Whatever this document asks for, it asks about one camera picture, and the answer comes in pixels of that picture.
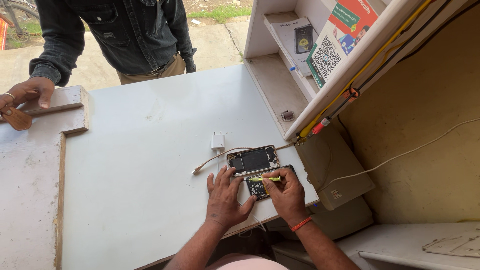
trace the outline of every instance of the brown leather tag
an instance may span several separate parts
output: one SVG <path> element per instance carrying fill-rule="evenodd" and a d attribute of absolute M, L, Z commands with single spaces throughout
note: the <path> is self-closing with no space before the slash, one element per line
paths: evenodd
<path fill-rule="evenodd" d="M 7 121 L 15 130 L 27 130 L 32 126 L 32 117 L 26 115 L 21 110 L 14 107 L 3 108 L 0 110 L 1 116 Z"/>

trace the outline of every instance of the smartphone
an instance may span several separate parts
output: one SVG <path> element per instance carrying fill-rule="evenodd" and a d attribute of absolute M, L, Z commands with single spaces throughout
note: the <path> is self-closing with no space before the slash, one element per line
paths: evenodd
<path fill-rule="evenodd" d="M 313 48 L 313 26 L 305 25 L 295 28 L 295 53 L 310 52 Z"/>
<path fill-rule="evenodd" d="M 273 172 L 273 171 L 276 171 L 278 169 L 291 169 L 295 173 L 295 170 L 293 169 L 292 165 L 287 165 L 287 166 L 283 166 L 283 167 L 280 167 L 280 168 L 276 168 L 276 169 L 270 170 L 268 172 Z M 250 181 L 250 179 L 251 178 L 260 178 L 260 177 L 262 177 L 262 174 L 264 174 L 264 173 L 266 173 L 266 172 L 263 172 L 263 173 L 260 173 L 260 174 L 257 174 L 257 175 L 253 175 L 253 176 L 249 176 L 245 180 L 247 182 L 247 186 L 248 186 L 248 190 L 250 191 L 250 195 L 251 196 L 253 196 L 253 195 L 257 196 L 257 201 L 269 198 L 270 194 L 267 192 L 267 190 L 265 189 L 264 184 L 262 182 L 252 182 L 252 181 Z"/>
<path fill-rule="evenodd" d="M 275 146 L 265 146 L 227 155 L 228 166 L 235 167 L 234 176 L 264 172 L 280 167 Z"/>

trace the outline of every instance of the orange thread bracelet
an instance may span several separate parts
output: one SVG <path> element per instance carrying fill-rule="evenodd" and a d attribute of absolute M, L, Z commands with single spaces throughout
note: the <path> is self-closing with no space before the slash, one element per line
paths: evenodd
<path fill-rule="evenodd" d="M 306 220 L 300 222 L 300 224 L 298 224 L 297 226 L 293 227 L 293 228 L 290 228 L 292 230 L 292 232 L 295 232 L 297 231 L 298 229 L 300 229 L 303 225 L 307 224 L 307 222 L 311 221 L 312 220 L 312 217 L 308 217 Z"/>

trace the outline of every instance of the bharatpe sign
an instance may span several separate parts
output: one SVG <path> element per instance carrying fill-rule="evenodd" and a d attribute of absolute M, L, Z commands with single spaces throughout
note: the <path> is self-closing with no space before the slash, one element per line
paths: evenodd
<path fill-rule="evenodd" d="M 346 7 L 341 4 L 337 4 L 332 11 L 332 15 L 335 16 L 338 20 L 343 22 L 346 26 L 350 27 L 352 32 L 357 29 L 357 23 L 360 20 L 360 17 L 355 15 L 355 13 L 348 10 Z"/>
<path fill-rule="evenodd" d="M 307 58 L 319 88 L 378 19 L 366 0 L 339 0 Z"/>

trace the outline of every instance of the man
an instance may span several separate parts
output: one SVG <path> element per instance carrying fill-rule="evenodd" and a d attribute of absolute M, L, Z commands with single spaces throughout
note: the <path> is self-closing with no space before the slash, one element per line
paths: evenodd
<path fill-rule="evenodd" d="M 345 54 L 348 56 L 353 48 L 360 42 L 360 40 L 363 38 L 363 36 L 367 33 L 367 31 L 370 29 L 370 26 L 366 25 L 362 28 L 362 30 L 358 33 L 357 38 L 353 38 L 350 34 L 346 34 L 340 39 L 337 39 L 338 43 L 340 46 L 342 46 L 343 51 Z M 338 34 L 338 29 L 335 25 L 335 29 L 333 30 L 333 35 L 336 38 Z"/>
<path fill-rule="evenodd" d="M 44 51 L 30 61 L 30 79 L 0 95 L 0 109 L 40 96 L 50 107 L 55 86 L 67 85 L 89 26 L 122 85 L 195 72 L 182 0 L 37 0 Z"/>
<path fill-rule="evenodd" d="M 185 244 L 164 270 L 205 270 L 208 259 L 222 236 L 233 226 L 247 220 L 255 204 L 251 196 L 241 207 L 237 201 L 239 185 L 243 177 L 232 182 L 235 168 L 224 166 L 214 182 L 211 173 L 207 178 L 210 195 L 205 223 Z M 305 191 L 295 173 L 280 169 L 266 173 L 264 177 L 281 177 L 281 183 L 264 179 L 265 185 L 278 214 L 288 223 L 319 270 L 359 270 L 359 268 L 313 222 L 308 222 L 305 210 Z M 227 255 L 211 265 L 208 270 L 287 270 L 280 264 L 257 256 Z"/>

